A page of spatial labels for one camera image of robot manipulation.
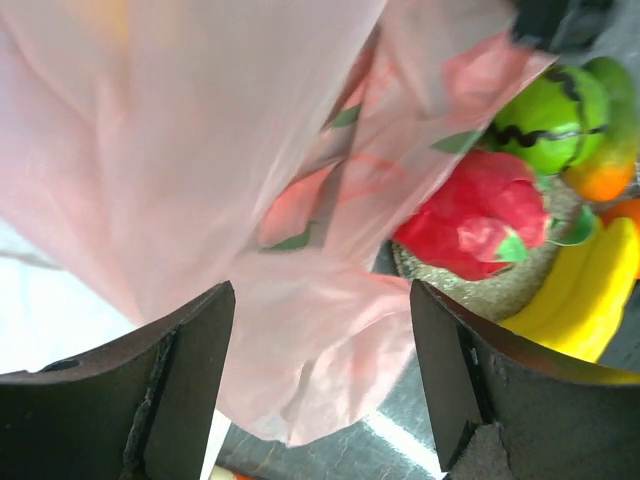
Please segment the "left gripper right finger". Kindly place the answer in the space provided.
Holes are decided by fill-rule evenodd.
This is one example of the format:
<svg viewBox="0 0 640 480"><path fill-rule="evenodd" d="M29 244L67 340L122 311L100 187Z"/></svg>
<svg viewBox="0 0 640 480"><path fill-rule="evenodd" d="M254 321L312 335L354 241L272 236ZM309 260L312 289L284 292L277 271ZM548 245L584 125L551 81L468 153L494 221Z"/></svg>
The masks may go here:
<svg viewBox="0 0 640 480"><path fill-rule="evenodd" d="M411 319L449 479L635 479L639 376L561 354L416 281Z"/></svg>

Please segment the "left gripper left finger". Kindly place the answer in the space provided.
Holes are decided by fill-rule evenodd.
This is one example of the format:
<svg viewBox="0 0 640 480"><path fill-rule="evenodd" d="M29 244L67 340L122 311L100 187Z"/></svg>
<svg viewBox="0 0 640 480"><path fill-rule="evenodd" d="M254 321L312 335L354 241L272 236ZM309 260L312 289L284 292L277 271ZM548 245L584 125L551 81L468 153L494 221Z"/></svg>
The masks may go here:
<svg viewBox="0 0 640 480"><path fill-rule="evenodd" d="M85 353L1 378L5 479L206 479L235 309L221 283Z"/></svg>

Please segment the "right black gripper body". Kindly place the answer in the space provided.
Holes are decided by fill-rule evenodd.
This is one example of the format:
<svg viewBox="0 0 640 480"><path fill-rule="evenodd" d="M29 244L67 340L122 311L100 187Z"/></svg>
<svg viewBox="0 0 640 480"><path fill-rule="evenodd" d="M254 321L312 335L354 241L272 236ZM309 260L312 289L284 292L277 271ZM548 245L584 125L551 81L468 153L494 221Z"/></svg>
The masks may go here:
<svg viewBox="0 0 640 480"><path fill-rule="evenodd" d="M517 15L511 41L550 54L591 49L619 7L614 0L522 0L513 4Z"/></svg>

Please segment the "fake green fruit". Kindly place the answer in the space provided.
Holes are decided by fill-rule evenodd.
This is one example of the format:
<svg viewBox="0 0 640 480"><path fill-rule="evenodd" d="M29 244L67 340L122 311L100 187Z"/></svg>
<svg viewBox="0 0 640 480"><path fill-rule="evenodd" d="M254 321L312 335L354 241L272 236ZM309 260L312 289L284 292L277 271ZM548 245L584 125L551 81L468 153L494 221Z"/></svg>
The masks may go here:
<svg viewBox="0 0 640 480"><path fill-rule="evenodd" d="M543 175L586 160L610 119L608 94L583 68L553 65L494 117L488 136L498 151L518 156Z"/></svg>

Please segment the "yellow fake banana bunch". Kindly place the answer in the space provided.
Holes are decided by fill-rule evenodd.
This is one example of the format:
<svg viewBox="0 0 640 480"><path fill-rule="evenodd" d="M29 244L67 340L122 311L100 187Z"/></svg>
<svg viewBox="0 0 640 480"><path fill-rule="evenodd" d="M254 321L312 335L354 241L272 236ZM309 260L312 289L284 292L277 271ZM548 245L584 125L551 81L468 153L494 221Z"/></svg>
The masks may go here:
<svg viewBox="0 0 640 480"><path fill-rule="evenodd" d="M639 269L633 220L598 224L594 236L563 247L531 302L501 325L551 350L594 363L617 332Z"/></svg>

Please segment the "speckled glass plate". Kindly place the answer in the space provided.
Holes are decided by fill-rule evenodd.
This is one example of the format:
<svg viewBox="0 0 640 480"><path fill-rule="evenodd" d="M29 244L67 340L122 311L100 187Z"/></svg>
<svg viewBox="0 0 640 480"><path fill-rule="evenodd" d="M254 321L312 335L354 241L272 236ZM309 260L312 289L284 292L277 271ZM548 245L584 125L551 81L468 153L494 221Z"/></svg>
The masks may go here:
<svg viewBox="0 0 640 480"><path fill-rule="evenodd" d="M551 229L551 238L560 239L572 230L586 202L557 178L550 179L545 200L548 210L559 220ZM425 265L394 242L390 249L400 277L425 281L471 312L491 321L502 321L518 313L533 298L560 247L547 242L533 250L525 262L480 281L467 281L445 269Z"/></svg>

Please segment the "fake mango fruit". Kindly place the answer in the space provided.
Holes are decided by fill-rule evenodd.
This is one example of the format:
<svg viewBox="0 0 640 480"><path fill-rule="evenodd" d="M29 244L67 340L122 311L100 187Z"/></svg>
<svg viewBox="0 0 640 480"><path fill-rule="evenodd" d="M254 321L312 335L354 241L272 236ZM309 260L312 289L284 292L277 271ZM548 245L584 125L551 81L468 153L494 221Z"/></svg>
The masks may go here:
<svg viewBox="0 0 640 480"><path fill-rule="evenodd" d="M639 153L639 114L635 81L622 63L596 57L583 69L600 81L609 96L610 117L604 139L584 162L561 174L582 198L609 202L620 196L635 175Z"/></svg>

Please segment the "fake orange fruit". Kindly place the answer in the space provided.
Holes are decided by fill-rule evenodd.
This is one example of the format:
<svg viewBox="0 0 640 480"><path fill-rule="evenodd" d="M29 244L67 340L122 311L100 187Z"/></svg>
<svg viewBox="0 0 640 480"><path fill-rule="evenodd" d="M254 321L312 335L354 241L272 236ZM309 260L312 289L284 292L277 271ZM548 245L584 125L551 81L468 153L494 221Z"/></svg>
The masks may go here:
<svg viewBox="0 0 640 480"><path fill-rule="evenodd" d="M605 226L617 218L629 218L634 222L636 228L640 229L640 199L631 198L620 201L604 211L600 218Z"/></svg>

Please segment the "fake red fruit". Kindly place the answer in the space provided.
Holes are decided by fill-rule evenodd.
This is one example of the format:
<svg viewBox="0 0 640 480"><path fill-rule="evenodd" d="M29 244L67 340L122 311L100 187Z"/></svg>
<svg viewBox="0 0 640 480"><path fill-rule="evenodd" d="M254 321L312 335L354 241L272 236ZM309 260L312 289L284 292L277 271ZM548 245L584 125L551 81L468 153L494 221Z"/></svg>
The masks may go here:
<svg viewBox="0 0 640 480"><path fill-rule="evenodd" d="M469 151L448 180L391 239L397 272L424 278L425 267L467 281L487 280L551 243L578 246L596 229L590 207L554 214L551 180L520 158Z"/></svg>

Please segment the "pink plastic bag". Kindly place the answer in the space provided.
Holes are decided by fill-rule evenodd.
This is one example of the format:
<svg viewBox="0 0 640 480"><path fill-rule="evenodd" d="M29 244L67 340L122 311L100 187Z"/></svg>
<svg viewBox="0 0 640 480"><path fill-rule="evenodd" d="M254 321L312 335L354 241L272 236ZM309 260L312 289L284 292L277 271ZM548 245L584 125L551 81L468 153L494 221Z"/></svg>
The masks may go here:
<svg viewBox="0 0 640 480"><path fill-rule="evenodd" d="M305 445L413 352L371 268L552 57L505 1L5 1L1 229L136 326L236 292L219 410Z"/></svg>

